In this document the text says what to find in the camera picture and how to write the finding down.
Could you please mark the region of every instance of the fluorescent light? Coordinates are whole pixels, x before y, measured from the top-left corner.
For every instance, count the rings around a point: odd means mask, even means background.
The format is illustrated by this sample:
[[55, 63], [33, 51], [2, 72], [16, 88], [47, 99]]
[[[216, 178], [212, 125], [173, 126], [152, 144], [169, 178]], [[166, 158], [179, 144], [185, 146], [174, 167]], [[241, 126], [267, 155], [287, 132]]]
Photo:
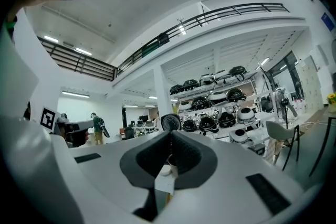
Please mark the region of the fluorescent light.
[[78, 97], [90, 98], [89, 95], [85, 95], [85, 94], [78, 94], [78, 93], [65, 92], [65, 91], [62, 91], [62, 93], [63, 93], [63, 94], [67, 94], [67, 95], [78, 96]]
[[58, 40], [56, 38], [52, 38], [52, 37], [48, 37], [48, 36], [44, 36], [45, 39], [48, 39], [52, 42], [58, 43]]
[[79, 51], [79, 52], [81, 52], [83, 54], [87, 54], [87, 55], [90, 55], [90, 56], [92, 55], [92, 53], [87, 52], [86, 50], [79, 49], [79, 48], [76, 48], [76, 51]]
[[269, 58], [266, 58], [266, 59], [261, 63], [261, 65], [263, 66], [268, 60], [269, 60]]

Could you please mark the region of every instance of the blue sign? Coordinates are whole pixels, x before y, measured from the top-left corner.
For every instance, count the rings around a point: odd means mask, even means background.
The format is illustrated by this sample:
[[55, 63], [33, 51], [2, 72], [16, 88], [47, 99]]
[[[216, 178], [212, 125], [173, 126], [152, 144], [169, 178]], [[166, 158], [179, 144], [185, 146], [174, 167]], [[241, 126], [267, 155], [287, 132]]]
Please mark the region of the blue sign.
[[335, 24], [332, 22], [332, 20], [329, 18], [329, 16], [326, 13], [322, 15], [321, 19], [326, 24], [329, 31], [331, 31], [335, 27]]

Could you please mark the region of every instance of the person in green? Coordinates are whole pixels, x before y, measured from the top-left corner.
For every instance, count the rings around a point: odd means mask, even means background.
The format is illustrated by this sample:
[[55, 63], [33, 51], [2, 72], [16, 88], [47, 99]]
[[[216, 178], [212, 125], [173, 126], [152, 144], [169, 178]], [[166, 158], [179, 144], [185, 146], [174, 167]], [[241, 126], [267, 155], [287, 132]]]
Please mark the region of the person in green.
[[99, 117], [95, 114], [91, 114], [91, 118], [93, 119], [93, 128], [94, 128], [94, 139], [96, 145], [103, 145], [103, 129], [99, 126]]

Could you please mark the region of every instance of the railing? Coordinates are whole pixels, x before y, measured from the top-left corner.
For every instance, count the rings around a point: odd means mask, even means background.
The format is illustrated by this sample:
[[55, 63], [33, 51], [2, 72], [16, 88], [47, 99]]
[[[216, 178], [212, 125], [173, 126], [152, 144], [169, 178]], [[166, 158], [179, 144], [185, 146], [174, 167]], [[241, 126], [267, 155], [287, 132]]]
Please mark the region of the railing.
[[43, 38], [38, 39], [58, 66], [99, 79], [114, 80], [116, 67]]
[[154, 50], [160, 48], [162, 45], [168, 43], [172, 38], [182, 35], [184, 30], [186, 33], [188, 30], [194, 27], [203, 27], [209, 24], [213, 20], [218, 20], [228, 16], [240, 16], [245, 13], [251, 12], [289, 12], [283, 4], [280, 3], [249, 3], [240, 4], [230, 7], [218, 8], [210, 12], [202, 13], [193, 18], [185, 20], [184, 22], [173, 26], [167, 31], [159, 34], [151, 41], [147, 42], [129, 58], [127, 58], [121, 65], [118, 66], [117, 75], [120, 75], [125, 70], [130, 68], [137, 61], [141, 60], [146, 55], [150, 54]]

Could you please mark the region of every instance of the monitor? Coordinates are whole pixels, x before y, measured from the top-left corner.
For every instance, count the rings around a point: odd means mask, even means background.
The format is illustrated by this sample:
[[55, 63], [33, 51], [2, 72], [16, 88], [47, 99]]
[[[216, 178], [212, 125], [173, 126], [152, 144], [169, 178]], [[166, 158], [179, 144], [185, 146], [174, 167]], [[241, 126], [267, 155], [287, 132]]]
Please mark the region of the monitor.
[[145, 123], [148, 120], [148, 116], [140, 116], [139, 120], [142, 120], [142, 122]]

